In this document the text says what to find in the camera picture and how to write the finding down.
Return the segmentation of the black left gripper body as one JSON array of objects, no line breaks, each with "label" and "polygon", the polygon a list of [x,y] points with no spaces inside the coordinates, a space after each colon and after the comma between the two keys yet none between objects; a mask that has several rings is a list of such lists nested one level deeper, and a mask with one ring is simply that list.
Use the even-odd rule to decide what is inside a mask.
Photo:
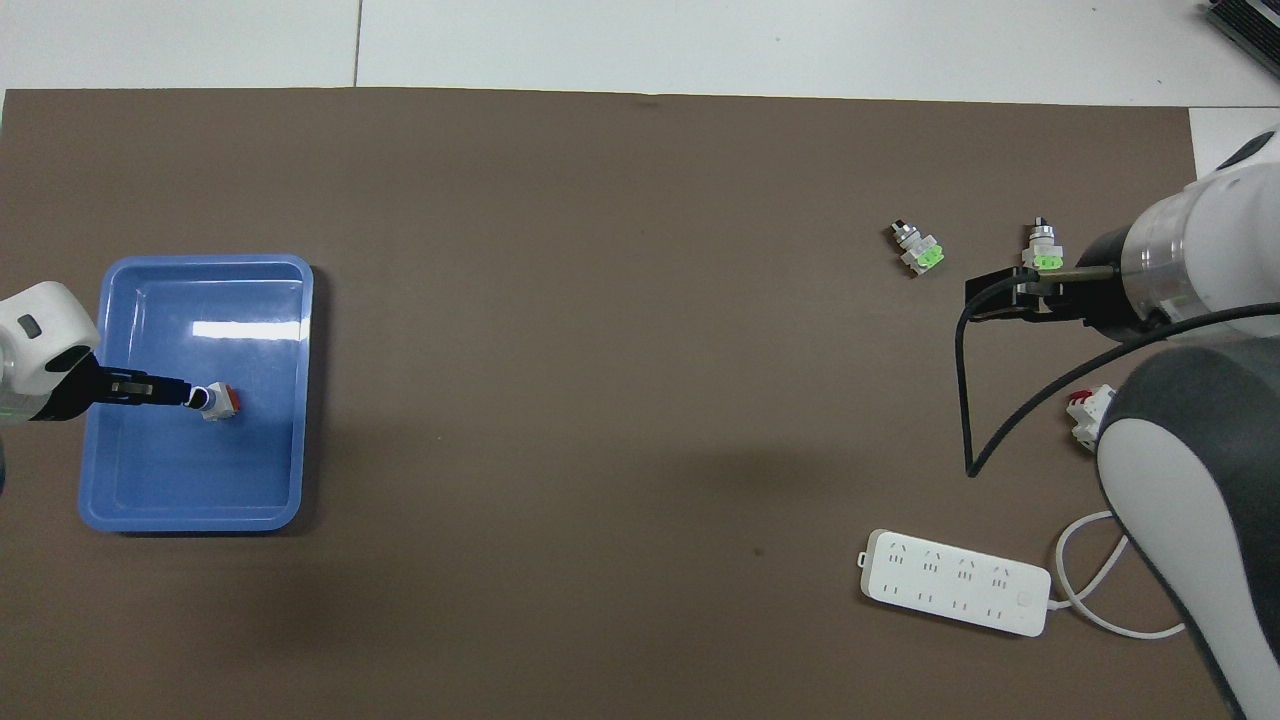
[{"label": "black left gripper body", "polygon": [[60,380],[49,400],[35,415],[36,421],[69,421],[95,404],[105,404],[111,395],[113,370],[88,354]]}]

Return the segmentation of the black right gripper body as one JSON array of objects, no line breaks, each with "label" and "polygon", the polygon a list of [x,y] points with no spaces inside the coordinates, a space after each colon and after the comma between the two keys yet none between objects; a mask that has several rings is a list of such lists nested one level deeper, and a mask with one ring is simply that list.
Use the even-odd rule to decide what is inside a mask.
[{"label": "black right gripper body", "polygon": [[[1119,228],[1102,234],[1080,255],[1076,266],[1111,266],[1119,272],[1129,233],[1129,228]],[[1153,329],[1132,306],[1119,274],[1076,284],[1075,293],[1083,324],[1111,341],[1128,342]]]}]

